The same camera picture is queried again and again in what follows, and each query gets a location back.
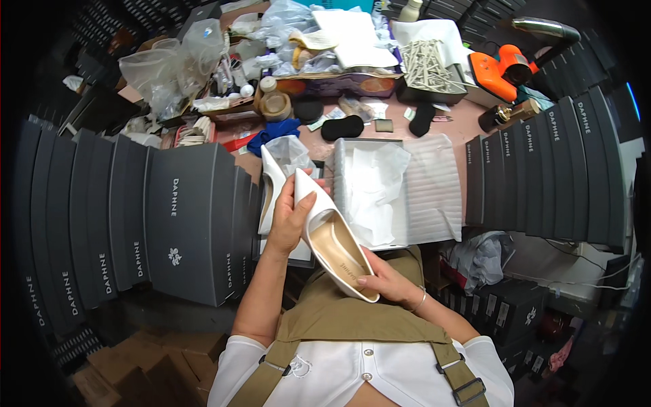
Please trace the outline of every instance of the olive green apron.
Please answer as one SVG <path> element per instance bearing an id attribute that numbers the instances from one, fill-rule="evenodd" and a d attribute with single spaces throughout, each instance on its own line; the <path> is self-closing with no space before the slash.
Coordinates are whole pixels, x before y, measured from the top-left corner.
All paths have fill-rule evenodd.
<path id="1" fill-rule="evenodd" d="M 410 250 L 400 250 L 387 261 L 416 285 L 424 285 L 420 251 L 417 247 Z M 427 342 L 438 361 L 436 369 L 445 375 L 457 405 L 488 407 L 484 383 L 466 366 L 443 328 L 399 305 L 347 297 L 328 275 L 313 277 L 296 306 L 283 315 L 275 342 L 229 407 L 262 407 L 280 379 L 291 372 L 289 364 L 301 341 Z"/>

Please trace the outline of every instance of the blue cloth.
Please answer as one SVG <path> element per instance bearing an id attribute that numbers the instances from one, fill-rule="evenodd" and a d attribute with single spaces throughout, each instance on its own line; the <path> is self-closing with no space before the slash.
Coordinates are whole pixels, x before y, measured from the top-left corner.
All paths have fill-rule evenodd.
<path id="1" fill-rule="evenodd" d="M 246 148 L 258 157 L 262 157 L 260 146 L 282 135 L 295 135 L 298 137 L 301 133 L 298 130 L 298 126 L 300 125 L 301 121 L 299 119 L 284 119 L 282 122 L 277 123 L 268 122 L 267 128 L 261 130 L 254 138 L 252 138 L 249 143 L 246 144 Z"/>

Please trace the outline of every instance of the woman's hand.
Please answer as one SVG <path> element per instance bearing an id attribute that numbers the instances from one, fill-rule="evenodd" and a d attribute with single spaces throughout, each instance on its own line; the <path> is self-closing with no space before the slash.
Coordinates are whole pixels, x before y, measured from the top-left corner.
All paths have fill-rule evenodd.
<path id="1" fill-rule="evenodd" d="M 379 292 L 389 301 L 400 303 L 406 309 L 416 308 L 422 301 L 422 289 L 398 273 L 389 263 L 379 258 L 371 250 L 362 247 L 375 275 L 357 278 L 357 282 Z"/>
<path id="2" fill-rule="evenodd" d="M 312 173 L 312 169 L 303 171 L 308 175 Z M 315 181 L 321 187 L 325 184 L 324 180 Z M 330 188 L 324 188 L 324 190 L 330 193 Z M 308 194 L 294 208 L 294 174 L 290 175 L 276 200 L 271 231 L 267 237 L 265 250 L 269 247 L 283 256 L 289 256 L 289 253 L 298 246 L 305 218 L 314 206 L 314 202 L 316 202 L 316 192 Z"/>

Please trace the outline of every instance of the forearm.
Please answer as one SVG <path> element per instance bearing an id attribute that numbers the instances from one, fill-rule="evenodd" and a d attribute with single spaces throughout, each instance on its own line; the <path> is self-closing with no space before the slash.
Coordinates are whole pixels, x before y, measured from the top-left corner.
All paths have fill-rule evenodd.
<path id="1" fill-rule="evenodd" d="M 404 304 L 406 309 L 414 309 L 418 307 L 418 309 L 414 311 L 414 314 L 425 321 L 440 326 L 448 333 L 448 335 L 450 335 L 450 338 L 459 341 L 462 344 L 479 336 L 479 332 L 477 332 L 464 317 L 445 307 L 443 304 L 433 299 L 429 294 L 426 294 L 425 302 L 419 306 L 422 301 L 423 293 L 422 289 L 418 287 L 415 288 L 417 288 L 417 291 L 410 294 L 408 296 L 409 300 Z"/>
<path id="2" fill-rule="evenodd" d="M 231 335 L 242 335 L 269 346 L 281 314 L 287 256 L 267 246 L 233 322 Z"/>

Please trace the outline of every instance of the silver bangle bracelet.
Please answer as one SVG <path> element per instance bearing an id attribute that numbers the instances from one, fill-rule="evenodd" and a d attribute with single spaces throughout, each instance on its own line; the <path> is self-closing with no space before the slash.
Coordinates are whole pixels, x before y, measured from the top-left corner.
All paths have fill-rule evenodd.
<path id="1" fill-rule="evenodd" d="M 410 313 L 414 313 L 414 312 L 416 312 L 416 310 L 417 310 L 418 308 L 420 308 L 422 304 L 425 303 L 425 298 L 427 298 L 427 291 L 425 291 L 425 287 L 423 287 L 422 285 L 419 285 L 418 287 L 420 287 L 420 289 L 422 290 L 422 301 L 421 301 L 420 304 L 418 304 L 418 306 L 417 306 L 416 308 L 414 308 L 414 309 L 412 309 L 412 310 L 409 310 L 409 309 L 408 309 L 407 311 L 409 311 Z"/>

